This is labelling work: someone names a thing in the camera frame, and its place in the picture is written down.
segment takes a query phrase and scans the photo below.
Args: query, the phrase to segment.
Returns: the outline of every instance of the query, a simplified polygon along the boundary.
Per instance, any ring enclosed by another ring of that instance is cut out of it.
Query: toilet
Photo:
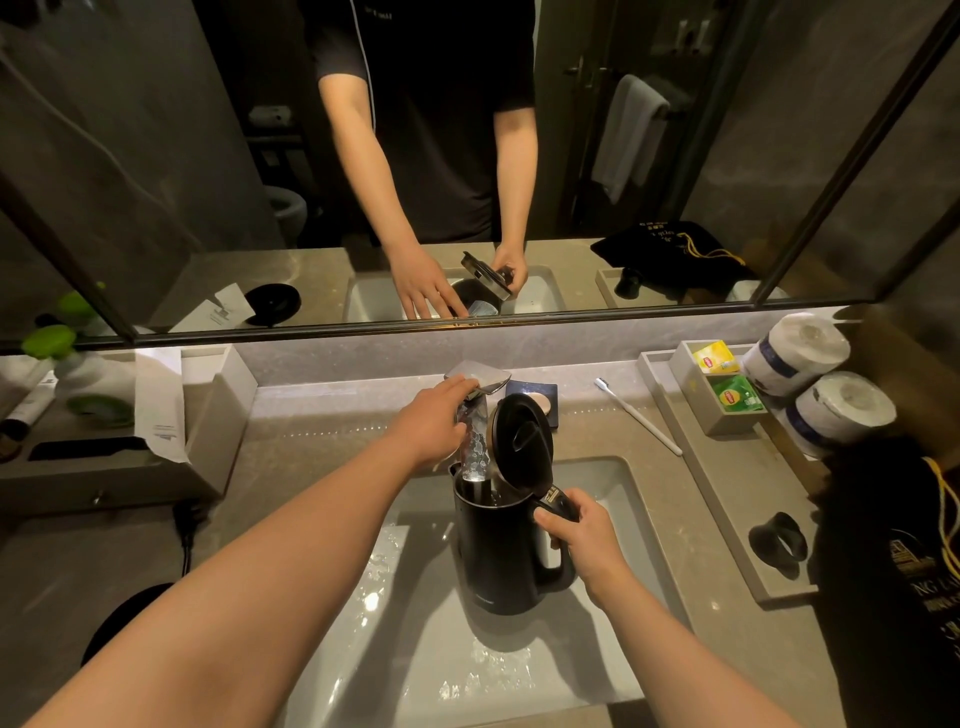
[[[280,234],[290,248],[297,247],[297,238],[306,224],[306,201],[293,190],[263,185],[270,207],[274,211]]]

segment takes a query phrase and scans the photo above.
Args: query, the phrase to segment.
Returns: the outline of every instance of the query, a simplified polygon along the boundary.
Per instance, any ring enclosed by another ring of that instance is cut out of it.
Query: kettle body
[[[543,505],[541,500],[530,494],[480,505],[470,497],[472,486],[456,473],[455,548],[473,603],[495,615],[518,615],[533,609],[547,594],[567,589],[577,572],[566,544],[561,543],[561,563],[554,568],[545,567],[537,551],[539,527],[533,513]]]

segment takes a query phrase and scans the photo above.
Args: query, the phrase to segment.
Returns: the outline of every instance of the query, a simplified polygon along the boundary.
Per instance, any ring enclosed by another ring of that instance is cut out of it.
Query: yellow drawstring
[[[697,250],[697,246],[693,244],[692,237],[687,235],[685,232],[678,232],[677,235],[679,235],[680,237],[686,238],[686,251],[690,253],[690,255],[692,255],[693,257],[731,257],[740,265],[742,266],[747,265],[746,261],[742,257],[740,257],[739,255],[734,255],[730,251],[724,250],[723,248],[720,248],[719,250],[715,250],[715,251],[710,251],[706,255],[703,255],[700,251]]]
[[[937,482],[940,485],[940,519],[937,525],[940,529],[940,540],[943,542],[942,553],[944,555],[944,562],[947,564],[947,568],[950,569],[950,573],[952,573],[957,579],[960,579],[960,558],[957,558],[957,555],[953,553],[953,547],[950,545],[950,543],[953,541],[953,537],[956,536],[957,531],[960,531],[960,497],[954,493],[949,483],[944,480],[944,474],[941,472],[940,466],[937,465],[936,461],[932,457],[925,457],[924,462],[930,466],[930,469],[933,471],[933,474],[936,475]],[[950,529],[949,533],[947,533],[946,524],[947,496],[950,496],[953,499],[953,505],[956,509],[953,527]]]

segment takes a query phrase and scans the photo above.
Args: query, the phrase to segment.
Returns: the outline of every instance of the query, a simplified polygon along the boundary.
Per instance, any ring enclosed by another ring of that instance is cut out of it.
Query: black t-shirt
[[[317,78],[367,81],[420,242],[499,239],[493,114],[534,105],[533,0],[353,2],[300,0]]]

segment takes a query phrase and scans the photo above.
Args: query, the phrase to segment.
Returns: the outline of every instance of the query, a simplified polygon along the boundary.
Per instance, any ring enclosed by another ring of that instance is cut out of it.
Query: hand
[[[433,389],[423,389],[399,411],[387,427],[385,439],[410,452],[415,470],[434,465],[460,447],[467,424],[457,423],[457,407],[479,386],[463,375],[445,379]]]
[[[520,292],[527,282],[527,260],[523,255],[523,243],[501,243],[493,255],[493,269],[499,271],[509,268],[514,272],[514,280],[510,284],[510,291],[514,295]]]
[[[422,319],[430,318],[427,301],[433,304],[434,310],[443,319],[451,319],[453,314],[459,318],[467,318],[467,308],[460,301],[453,286],[447,282],[440,263],[420,244],[406,245],[400,250],[387,253],[387,256],[390,259],[390,273],[394,277],[396,293],[400,296],[403,312],[410,321],[416,321],[418,314]]]
[[[604,595],[615,591],[624,579],[633,578],[633,573],[623,558],[607,509],[579,488],[565,494],[580,509],[580,522],[568,521],[544,508],[534,511],[534,521],[555,539],[567,542],[590,598],[603,609]]]

